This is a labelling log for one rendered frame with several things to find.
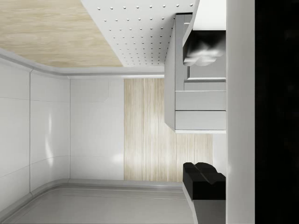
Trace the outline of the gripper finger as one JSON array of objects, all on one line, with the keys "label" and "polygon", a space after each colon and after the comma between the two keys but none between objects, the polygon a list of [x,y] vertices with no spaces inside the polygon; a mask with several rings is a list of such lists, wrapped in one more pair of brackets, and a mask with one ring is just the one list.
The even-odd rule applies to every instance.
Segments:
[{"label": "gripper finger", "polygon": [[183,184],[192,200],[226,199],[226,178],[208,163],[184,163]]},{"label": "gripper finger", "polygon": [[225,30],[193,30],[183,46],[183,64],[208,66],[225,53]]}]

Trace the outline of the white cabinet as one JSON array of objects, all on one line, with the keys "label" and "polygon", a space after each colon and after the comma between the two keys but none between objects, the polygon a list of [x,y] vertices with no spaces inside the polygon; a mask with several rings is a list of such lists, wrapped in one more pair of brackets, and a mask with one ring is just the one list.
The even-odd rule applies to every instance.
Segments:
[{"label": "white cabinet", "polygon": [[226,133],[226,57],[206,69],[183,64],[191,16],[173,16],[164,62],[164,121],[175,133]]}]

